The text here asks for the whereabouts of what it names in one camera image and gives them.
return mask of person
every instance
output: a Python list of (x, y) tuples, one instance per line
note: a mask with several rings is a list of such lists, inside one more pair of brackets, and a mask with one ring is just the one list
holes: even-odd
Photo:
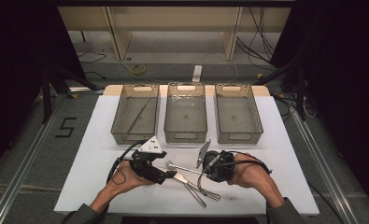
[[(235, 161), (254, 160), (244, 155), (236, 154)], [(242, 188), (254, 188), (261, 193), (267, 204), (267, 214), (274, 224), (302, 224), (304, 220), (288, 198), (284, 198), (274, 179), (264, 169), (253, 163), (237, 164), (234, 176), (228, 185), (238, 185)], [(70, 213), (62, 223), (99, 223), (108, 209), (109, 203), (118, 195), (131, 189), (152, 185), (153, 182), (138, 176), (128, 161), (123, 161), (106, 186), (101, 189), (93, 202), (88, 206), (83, 204), (77, 212)]]

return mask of hand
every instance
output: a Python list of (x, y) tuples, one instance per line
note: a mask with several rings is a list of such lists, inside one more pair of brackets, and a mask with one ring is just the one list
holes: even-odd
[(155, 183), (138, 176), (132, 170), (129, 162), (123, 161), (106, 186), (97, 194), (91, 203), (91, 208), (98, 213), (102, 213), (117, 195), (140, 186), (152, 184)]
[[(243, 154), (236, 154), (234, 161), (254, 161), (253, 158)], [(271, 207), (279, 207), (284, 199), (277, 188), (277, 184), (264, 169), (253, 163), (241, 163), (234, 167), (234, 176), (227, 181), (229, 185), (239, 185), (242, 188), (255, 188), (265, 198)]]

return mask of transparent gray basket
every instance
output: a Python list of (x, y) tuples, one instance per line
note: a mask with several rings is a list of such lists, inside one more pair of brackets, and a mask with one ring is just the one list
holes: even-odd
[(111, 133), (119, 145), (150, 139), (157, 131), (159, 85), (124, 85)]
[(263, 126), (248, 84), (217, 84), (215, 106), (220, 144), (257, 144)]
[(202, 83), (169, 83), (164, 134), (167, 143), (204, 143), (206, 93)]

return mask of dark sleeve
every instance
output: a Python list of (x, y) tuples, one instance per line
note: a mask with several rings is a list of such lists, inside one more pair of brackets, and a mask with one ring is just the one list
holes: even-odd
[(99, 214), (84, 203), (77, 212), (72, 212), (68, 214), (62, 221), (62, 224), (100, 223), (105, 217), (107, 209), (108, 208), (106, 208), (103, 213)]
[(266, 208), (268, 216), (274, 224), (303, 224), (304, 220), (301, 218), (298, 211), (292, 205), (290, 199), (284, 198), (285, 202), (276, 208)]

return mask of white table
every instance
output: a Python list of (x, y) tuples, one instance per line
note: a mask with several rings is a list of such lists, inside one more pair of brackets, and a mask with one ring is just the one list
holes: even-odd
[[(161, 104), (157, 137), (167, 155), (154, 161), (154, 166), (174, 164), (195, 169), (198, 150), (202, 144), (172, 146), (166, 144), (163, 134), (166, 92), (161, 88)], [(100, 96), (78, 154), (74, 160), (64, 188), (55, 206), (55, 212), (68, 213), (83, 203), (90, 204), (97, 192), (105, 185), (112, 163), (126, 147), (116, 144), (110, 133), (119, 103), (119, 96)], [(255, 97), (264, 133), (257, 145), (222, 146), (217, 143), (213, 96), (206, 95), (207, 138), (211, 139), (209, 150), (240, 150), (250, 152), (264, 161), (271, 176), (276, 180), (282, 194), (289, 197), (301, 215), (315, 216), (319, 209), (306, 184), (304, 174), (292, 148), (273, 97)], [(196, 183), (198, 175), (180, 171)], [(201, 207), (187, 189), (174, 179), (166, 179), (162, 185), (140, 187), (114, 199), (109, 213), (120, 216), (160, 217), (256, 217), (265, 215), (265, 200), (255, 189), (228, 186), (203, 178), (202, 187), (221, 195), (219, 201), (199, 195), (207, 204)]]

